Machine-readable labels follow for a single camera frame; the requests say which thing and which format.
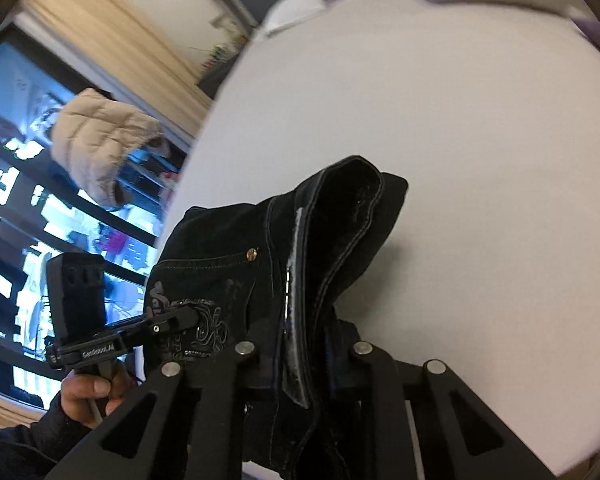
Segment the dark sleeve forearm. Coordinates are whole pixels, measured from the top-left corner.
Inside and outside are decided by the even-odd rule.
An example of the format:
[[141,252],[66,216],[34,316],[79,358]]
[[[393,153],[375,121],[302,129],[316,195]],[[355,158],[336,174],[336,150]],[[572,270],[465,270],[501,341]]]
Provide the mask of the dark sleeve forearm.
[[37,422],[0,429],[0,479],[44,479],[90,433],[65,413],[57,393]]

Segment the person's left hand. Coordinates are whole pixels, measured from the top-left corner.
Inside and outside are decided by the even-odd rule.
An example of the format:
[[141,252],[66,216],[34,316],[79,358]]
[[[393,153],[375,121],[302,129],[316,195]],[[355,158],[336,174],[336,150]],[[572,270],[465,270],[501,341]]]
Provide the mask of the person's left hand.
[[61,382],[60,405],[65,414],[93,429],[115,411],[137,386],[126,367],[117,361],[110,379],[70,372]]

